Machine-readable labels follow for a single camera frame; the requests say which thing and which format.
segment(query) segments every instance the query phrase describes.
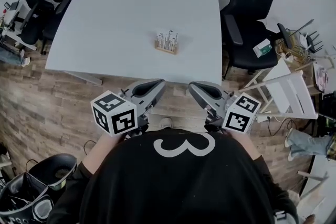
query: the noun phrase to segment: box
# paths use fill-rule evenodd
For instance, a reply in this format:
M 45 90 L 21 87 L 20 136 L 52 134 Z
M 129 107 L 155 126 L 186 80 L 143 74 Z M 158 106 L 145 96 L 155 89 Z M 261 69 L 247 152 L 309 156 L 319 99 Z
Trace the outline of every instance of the box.
M 91 107 L 96 124 L 111 136 L 138 128 L 137 106 L 111 91 L 92 100 Z
M 246 93 L 242 93 L 228 108 L 223 128 L 242 134 L 247 133 L 256 118 L 260 106 L 261 103 L 258 100 Z

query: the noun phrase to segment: chair armrest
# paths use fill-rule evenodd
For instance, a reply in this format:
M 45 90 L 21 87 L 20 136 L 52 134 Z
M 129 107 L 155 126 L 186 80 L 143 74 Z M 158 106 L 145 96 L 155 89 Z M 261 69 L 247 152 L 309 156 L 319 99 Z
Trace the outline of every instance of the chair armrest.
M 292 43 L 290 42 L 289 35 L 285 29 L 285 27 L 282 24 L 278 24 L 278 27 L 280 29 L 280 32 L 278 34 L 281 34 L 280 38 L 283 38 L 287 48 L 291 49 L 292 48 Z
M 230 35 L 230 38 L 232 40 L 232 43 L 234 45 L 241 46 L 243 45 L 243 39 L 240 35 L 235 17 L 233 15 L 224 15 L 224 22 L 228 31 L 228 34 Z
M 37 9 L 38 4 L 39 3 L 36 3 L 35 6 L 29 11 L 28 15 L 26 16 L 25 20 L 23 21 L 23 23 L 20 26 L 20 30 L 22 30 L 25 27 L 25 25 L 27 24 L 27 22 L 30 20 L 30 18 L 34 14 L 35 10 Z
M 70 1 L 71 0 L 63 0 L 62 3 L 57 7 L 56 14 L 63 13 L 70 4 Z

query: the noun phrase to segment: white sneaker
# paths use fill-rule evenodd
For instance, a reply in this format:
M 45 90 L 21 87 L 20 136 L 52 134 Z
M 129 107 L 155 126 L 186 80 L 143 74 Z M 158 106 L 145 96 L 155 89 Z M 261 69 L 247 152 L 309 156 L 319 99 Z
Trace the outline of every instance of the white sneaker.
M 292 155 L 292 152 L 290 151 L 288 155 L 288 161 L 291 162 L 292 160 L 294 160 L 294 156 Z
M 290 135 L 290 133 L 293 131 L 293 128 L 291 128 L 288 132 L 288 134 L 286 135 L 286 139 L 285 139 L 285 147 L 290 147 L 292 144 L 289 144 L 289 141 L 288 141 L 288 137 Z
M 160 130 L 165 129 L 167 127 L 173 128 L 173 121 L 171 118 L 163 118 L 160 121 Z
M 25 58 L 25 59 L 23 60 L 21 66 L 22 66 L 22 67 L 26 67 L 26 66 L 29 65 L 29 64 L 30 64 L 30 57 L 27 57 L 27 58 Z
M 24 55 L 25 55 L 25 50 L 21 50 L 20 51 L 20 57 L 21 57 L 21 59 L 23 59 Z

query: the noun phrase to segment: chair leg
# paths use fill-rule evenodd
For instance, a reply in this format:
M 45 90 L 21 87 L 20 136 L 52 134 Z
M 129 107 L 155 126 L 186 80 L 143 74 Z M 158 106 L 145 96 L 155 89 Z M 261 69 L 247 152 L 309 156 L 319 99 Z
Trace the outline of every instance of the chair leg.
M 253 75 L 255 72 L 256 72 L 256 71 L 255 71 L 254 69 L 249 69 L 249 70 L 247 70 L 247 73 L 248 73 L 249 75 Z
M 225 74 L 222 76 L 222 79 L 225 80 L 226 78 L 226 75 L 229 73 L 229 71 L 231 70 L 231 67 L 232 67 L 232 64 L 231 62 L 229 61 L 229 64 L 227 65 L 227 68 L 226 68 L 226 71 L 225 71 Z
M 42 41 L 42 49 L 41 49 L 41 55 L 46 55 L 46 54 L 47 54 L 47 52 L 44 51 L 44 47 L 45 47 L 46 43 L 47 43 L 47 39 L 46 39 L 46 38 L 43 38 L 43 41 Z

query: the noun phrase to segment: white table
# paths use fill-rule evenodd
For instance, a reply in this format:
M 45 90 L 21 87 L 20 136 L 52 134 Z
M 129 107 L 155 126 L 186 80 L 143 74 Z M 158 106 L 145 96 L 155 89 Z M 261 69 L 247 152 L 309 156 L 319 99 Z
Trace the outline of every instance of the white table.
M 17 5 L 17 8 L 15 10 L 7 10 L 7 12 L 5 13 L 5 17 L 4 17 L 4 22 L 6 25 L 8 25 L 11 20 L 14 18 L 15 14 L 17 12 L 20 12 L 19 17 L 20 18 L 25 18 L 28 13 L 29 13 L 30 8 L 28 7 L 28 4 L 25 0 L 20 0 L 19 4 Z M 15 22 L 15 29 L 14 32 L 9 31 L 9 30 L 3 30 L 2 31 L 2 36 L 8 36 L 12 39 L 14 39 L 15 41 L 25 45 L 27 48 L 31 49 L 31 50 L 36 50 L 36 46 L 35 45 L 30 45 L 27 44 L 25 42 L 22 41 L 22 39 L 20 37 L 18 37 L 18 35 L 22 32 L 20 30 L 20 26 L 22 23 L 20 22 Z
M 91 74 L 222 80 L 218 0 L 72 0 L 46 63 L 96 84 Z M 154 48 L 157 29 L 178 32 L 179 52 Z

